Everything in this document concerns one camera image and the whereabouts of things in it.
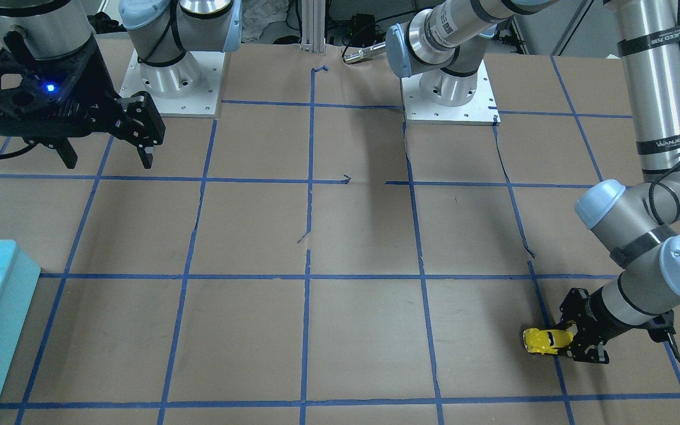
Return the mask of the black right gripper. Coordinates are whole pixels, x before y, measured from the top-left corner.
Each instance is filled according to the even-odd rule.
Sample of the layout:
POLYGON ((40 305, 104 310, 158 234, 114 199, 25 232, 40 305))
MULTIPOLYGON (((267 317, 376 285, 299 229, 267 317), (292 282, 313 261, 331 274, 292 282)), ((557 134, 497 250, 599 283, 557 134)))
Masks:
POLYGON ((165 129, 151 94, 116 92, 96 41, 51 60, 36 59, 24 41, 0 51, 0 135, 51 146, 67 169, 78 158, 70 138, 91 133, 131 143, 151 169, 165 129))

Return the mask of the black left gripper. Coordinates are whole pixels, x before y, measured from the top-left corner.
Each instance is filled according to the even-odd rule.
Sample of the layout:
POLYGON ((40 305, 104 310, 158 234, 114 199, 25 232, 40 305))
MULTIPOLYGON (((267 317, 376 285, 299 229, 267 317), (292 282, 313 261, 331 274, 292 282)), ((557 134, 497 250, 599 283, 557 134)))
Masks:
POLYGON ((574 339, 568 348, 558 350, 558 355, 574 361, 607 365, 609 355, 604 347, 602 326, 594 318, 590 307, 591 297, 586 289, 572 288, 561 302, 561 317, 555 328, 559 331, 574 332, 574 339))

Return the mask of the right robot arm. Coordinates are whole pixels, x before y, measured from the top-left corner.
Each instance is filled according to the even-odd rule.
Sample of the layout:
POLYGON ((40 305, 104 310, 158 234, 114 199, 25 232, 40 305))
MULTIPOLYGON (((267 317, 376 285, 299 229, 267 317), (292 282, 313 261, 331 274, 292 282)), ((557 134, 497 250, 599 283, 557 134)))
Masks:
POLYGON ((211 94, 196 53, 237 51, 240 1, 121 1, 122 22, 84 13, 76 1, 0 1, 0 136, 24 148, 54 150, 73 169, 70 138, 108 133, 153 164, 166 127, 156 101, 211 94), (126 32, 134 45, 140 88, 116 91, 98 46, 102 33, 126 32))

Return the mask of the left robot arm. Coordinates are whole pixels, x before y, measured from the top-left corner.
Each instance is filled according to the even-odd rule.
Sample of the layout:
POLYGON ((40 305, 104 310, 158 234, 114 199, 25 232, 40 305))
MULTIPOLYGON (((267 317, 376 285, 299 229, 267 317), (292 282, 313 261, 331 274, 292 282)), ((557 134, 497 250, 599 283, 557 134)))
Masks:
POLYGON ((639 328, 669 341, 680 306, 680 16, 670 1, 607 1, 615 18, 643 181, 602 181, 575 206, 620 275, 572 288, 548 330, 524 331, 528 352, 606 364, 608 341, 639 328))

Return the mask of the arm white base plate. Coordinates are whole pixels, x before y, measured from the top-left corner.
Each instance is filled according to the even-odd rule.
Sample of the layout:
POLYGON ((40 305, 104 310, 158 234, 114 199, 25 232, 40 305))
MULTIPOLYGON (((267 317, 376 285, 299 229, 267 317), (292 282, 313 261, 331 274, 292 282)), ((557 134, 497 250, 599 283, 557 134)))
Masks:
POLYGON ((224 52, 194 51, 177 64, 151 67, 134 51, 119 94, 147 91, 163 117, 216 118, 226 61, 224 52))
POLYGON ((487 125, 501 123, 488 69, 452 76, 441 70, 400 80, 407 123, 424 125, 487 125))

